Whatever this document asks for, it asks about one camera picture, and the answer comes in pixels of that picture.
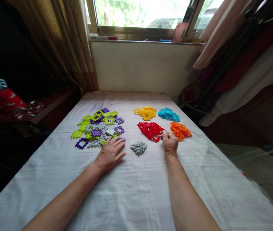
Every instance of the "white wall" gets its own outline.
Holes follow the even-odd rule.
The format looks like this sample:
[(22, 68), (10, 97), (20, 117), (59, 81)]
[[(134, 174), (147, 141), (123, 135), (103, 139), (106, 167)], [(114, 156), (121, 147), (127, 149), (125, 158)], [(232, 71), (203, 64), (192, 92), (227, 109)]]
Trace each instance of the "white wall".
[(182, 89), (198, 77), (191, 71), (200, 48), (200, 45), (91, 41), (100, 90), (166, 93), (175, 102)]

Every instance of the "forearm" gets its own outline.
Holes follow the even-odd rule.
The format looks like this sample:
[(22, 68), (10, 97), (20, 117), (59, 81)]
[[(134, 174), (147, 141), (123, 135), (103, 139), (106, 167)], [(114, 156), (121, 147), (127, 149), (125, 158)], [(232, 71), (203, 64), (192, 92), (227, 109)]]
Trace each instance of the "forearm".
[(23, 230), (63, 230), (101, 176), (90, 164), (70, 185), (43, 208)]
[(176, 156), (167, 155), (172, 210), (177, 231), (220, 231)]

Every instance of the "hand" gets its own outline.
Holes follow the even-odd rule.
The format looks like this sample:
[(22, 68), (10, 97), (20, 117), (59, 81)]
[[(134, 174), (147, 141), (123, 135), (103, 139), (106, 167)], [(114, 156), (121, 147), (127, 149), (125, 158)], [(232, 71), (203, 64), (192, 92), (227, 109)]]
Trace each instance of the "hand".
[(178, 139), (171, 132), (164, 130), (159, 137), (162, 140), (165, 156), (177, 156), (176, 150), (178, 148)]
[(119, 140), (118, 137), (116, 137), (111, 141), (111, 137), (109, 137), (93, 164), (95, 164), (102, 173), (110, 170), (127, 154), (125, 152), (118, 154), (125, 143), (124, 139)]

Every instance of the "window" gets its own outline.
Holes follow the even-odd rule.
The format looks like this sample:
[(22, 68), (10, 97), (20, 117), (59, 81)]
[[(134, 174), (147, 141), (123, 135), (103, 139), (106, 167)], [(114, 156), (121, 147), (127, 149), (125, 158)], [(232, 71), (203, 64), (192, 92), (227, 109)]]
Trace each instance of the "window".
[(87, 0), (90, 33), (123, 40), (172, 40), (187, 8), (189, 34), (202, 31), (223, 0)]

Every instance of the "bed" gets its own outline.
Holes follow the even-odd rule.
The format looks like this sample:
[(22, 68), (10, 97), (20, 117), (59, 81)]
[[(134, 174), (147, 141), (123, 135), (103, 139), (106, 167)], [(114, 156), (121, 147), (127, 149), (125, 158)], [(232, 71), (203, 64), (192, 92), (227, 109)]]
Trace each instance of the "bed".
[[(137, 123), (138, 107), (168, 107), (193, 137), (179, 143), (178, 157), (193, 186), (222, 230), (273, 230), (273, 205), (165, 94), (86, 94), (0, 193), (0, 230), (20, 230), (73, 181), (100, 148), (75, 147), (77, 123), (102, 108), (118, 111), (127, 155), (93, 187), (66, 230), (176, 230), (162, 141), (149, 141)], [(169, 130), (170, 121), (151, 120)], [(130, 145), (148, 146), (137, 156)]]

